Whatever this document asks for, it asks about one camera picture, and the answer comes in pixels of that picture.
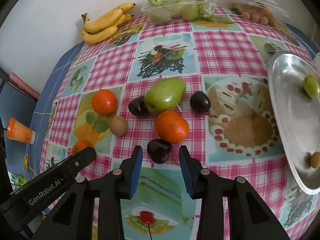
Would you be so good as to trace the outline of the orange tangerine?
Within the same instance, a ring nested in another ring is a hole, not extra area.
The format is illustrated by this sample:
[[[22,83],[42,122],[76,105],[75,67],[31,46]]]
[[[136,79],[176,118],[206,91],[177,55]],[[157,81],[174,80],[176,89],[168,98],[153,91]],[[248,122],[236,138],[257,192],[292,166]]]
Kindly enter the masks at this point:
[[[117,98],[109,89],[100,89],[92,98],[93,110],[100,115],[112,114],[117,108]]]
[[[188,137],[189,124],[177,112],[167,110],[156,116],[155,130],[161,139],[178,144]]]
[[[80,141],[76,142],[74,144],[74,146],[72,147],[71,155],[75,155],[87,147],[94,148],[94,145],[88,140],[80,140]]]

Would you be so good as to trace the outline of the small olive fruit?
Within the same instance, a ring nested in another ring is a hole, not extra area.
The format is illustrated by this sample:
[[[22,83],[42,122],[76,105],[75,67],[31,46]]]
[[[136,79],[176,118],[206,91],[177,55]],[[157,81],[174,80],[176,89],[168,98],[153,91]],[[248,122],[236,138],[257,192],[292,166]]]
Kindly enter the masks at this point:
[[[310,165],[312,168],[316,169],[320,166],[320,152],[315,152],[310,157]]]

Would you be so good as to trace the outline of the brown kiwi fruit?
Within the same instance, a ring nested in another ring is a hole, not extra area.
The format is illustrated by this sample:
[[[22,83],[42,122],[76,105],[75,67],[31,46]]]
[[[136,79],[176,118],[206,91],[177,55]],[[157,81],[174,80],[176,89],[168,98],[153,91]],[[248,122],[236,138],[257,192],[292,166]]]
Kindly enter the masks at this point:
[[[127,120],[122,116],[115,116],[109,122],[110,131],[115,136],[122,136],[127,132]]]

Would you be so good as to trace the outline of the dark plum front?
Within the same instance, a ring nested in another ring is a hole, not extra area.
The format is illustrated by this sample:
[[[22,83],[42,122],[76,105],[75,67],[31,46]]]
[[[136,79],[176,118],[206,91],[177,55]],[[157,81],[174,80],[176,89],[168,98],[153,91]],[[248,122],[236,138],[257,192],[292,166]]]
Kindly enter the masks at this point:
[[[149,157],[157,164],[165,163],[172,152],[172,144],[163,139],[154,139],[147,145]]]

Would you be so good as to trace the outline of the dark plum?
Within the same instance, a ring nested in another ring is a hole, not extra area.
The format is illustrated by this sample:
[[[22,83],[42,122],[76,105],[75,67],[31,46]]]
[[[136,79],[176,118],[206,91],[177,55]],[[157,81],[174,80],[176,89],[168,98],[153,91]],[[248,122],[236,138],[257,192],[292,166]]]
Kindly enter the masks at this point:
[[[197,113],[207,113],[211,107],[210,100],[203,91],[196,91],[189,102],[193,111]]]
[[[154,139],[147,145],[149,157],[157,164],[165,163],[172,152],[172,144],[163,139]]]
[[[145,105],[144,96],[139,96],[132,100],[128,105],[128,109],[135,116],[147,116],[150,114]]]

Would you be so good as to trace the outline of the small green apple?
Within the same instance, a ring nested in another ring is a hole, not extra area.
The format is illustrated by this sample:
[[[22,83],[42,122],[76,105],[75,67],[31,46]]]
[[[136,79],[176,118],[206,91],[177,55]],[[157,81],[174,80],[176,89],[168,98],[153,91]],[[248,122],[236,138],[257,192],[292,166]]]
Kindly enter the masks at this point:
[[[304,77],[303,88],[306,94],[308,94],[308,96],[311,98],[316,98],[319,96],[319,83],[314,76],[308,75]]]

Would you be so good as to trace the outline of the large green mango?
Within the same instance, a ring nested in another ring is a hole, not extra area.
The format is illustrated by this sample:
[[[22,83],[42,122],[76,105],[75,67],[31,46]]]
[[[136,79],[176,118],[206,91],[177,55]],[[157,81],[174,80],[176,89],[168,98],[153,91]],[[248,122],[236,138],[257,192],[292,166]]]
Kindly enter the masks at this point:
[[[155,83],[145,94],[144,103],[151,114],[172,110],[183,99],[186,83],[175,77]]]

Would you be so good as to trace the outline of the bag of green fruits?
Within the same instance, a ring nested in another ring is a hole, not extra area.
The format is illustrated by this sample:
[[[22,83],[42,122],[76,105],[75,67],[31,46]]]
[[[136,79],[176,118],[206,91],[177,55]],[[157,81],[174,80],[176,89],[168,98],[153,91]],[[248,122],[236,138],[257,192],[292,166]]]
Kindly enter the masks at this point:
[[[148,0],[141,8],[154,24],[165,24],[175,18],[186,21],[209,19],[214,14],[216,0]]]

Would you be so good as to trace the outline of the orange plastic cup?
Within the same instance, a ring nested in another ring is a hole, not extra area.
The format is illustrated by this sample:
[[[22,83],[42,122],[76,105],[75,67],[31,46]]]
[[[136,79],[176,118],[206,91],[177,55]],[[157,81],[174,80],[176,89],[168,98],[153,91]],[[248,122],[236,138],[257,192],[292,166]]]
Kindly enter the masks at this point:
[[[29,127],[24,126],[15,118],[10,118],[7,125],[7,138],[26,144],[33,144],[35,140],[35,132]]]

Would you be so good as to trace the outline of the silver metal tray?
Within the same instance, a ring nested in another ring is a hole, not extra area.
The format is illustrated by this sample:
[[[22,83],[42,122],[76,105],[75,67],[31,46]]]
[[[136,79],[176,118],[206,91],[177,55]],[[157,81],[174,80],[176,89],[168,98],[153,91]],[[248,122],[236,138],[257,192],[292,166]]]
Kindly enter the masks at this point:
[[[306,194],[319,193],[319,168],[311,156],[319,151],[319,98],[303,88],[308,75],[319,73],[303,58],[279,51],[267,62],[268,86],[281,142],[293,178]]]

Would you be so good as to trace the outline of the blue under cloth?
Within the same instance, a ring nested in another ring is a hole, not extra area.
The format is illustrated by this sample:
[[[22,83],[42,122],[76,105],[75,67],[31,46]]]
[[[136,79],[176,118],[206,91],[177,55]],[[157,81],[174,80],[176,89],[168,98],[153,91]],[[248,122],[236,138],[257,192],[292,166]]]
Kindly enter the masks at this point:
[[[53,101],[83,46],[84,42],[80,42],[59,59],[40,94],[30,123],[30,128],[36,132],[35,140],[32,145],[28,144],[26,147],[26,154],[29,155],[29,167],[25,172],[27,180],[40,174],[42,145]]]

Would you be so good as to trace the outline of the checkered picture tablecloth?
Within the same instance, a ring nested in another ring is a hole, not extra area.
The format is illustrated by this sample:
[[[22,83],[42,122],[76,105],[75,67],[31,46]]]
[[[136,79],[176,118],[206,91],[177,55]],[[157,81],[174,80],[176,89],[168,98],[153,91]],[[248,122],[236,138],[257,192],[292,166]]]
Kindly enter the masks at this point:
[[[37,166],[45,171],[91,146],[97,158],[81,173],[97,179],[139,145],[137,190],[121,203],[126,238],[195,239],[201,203],[185,189],[184,145],[219,176],[245,177],[299,239],[319,195],[299,189],[281,144],[266,70],[281,50],[311,60],[266,14],[250,22],[223,8],[164,25],[141,16],[104,42],[80,44],[60,60],[43,91],[50,100],[37,107],[46,122]]]

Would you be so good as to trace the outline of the banana bunch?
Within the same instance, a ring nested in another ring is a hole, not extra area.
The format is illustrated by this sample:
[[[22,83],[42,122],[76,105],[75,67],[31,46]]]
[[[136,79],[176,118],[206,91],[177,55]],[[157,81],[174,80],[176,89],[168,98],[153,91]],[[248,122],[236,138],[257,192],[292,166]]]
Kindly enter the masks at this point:
[[[123,3],[93,22],[89,20],[88,13],[82,14],[82,40],[86,44],[97,44],[110,38],[122,25],[133,19],[133,15],[128,12],[135,6],[135,3]]]

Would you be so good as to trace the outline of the bag of brown longans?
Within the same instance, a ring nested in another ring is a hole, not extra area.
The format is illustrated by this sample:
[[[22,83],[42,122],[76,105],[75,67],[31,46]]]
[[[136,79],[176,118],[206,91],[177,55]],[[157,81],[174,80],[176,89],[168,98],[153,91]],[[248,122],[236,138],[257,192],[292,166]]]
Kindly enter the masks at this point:
[[[291,14],[274,0],[232,0],[230,10],[246,20],[276,29],[287,24]]]

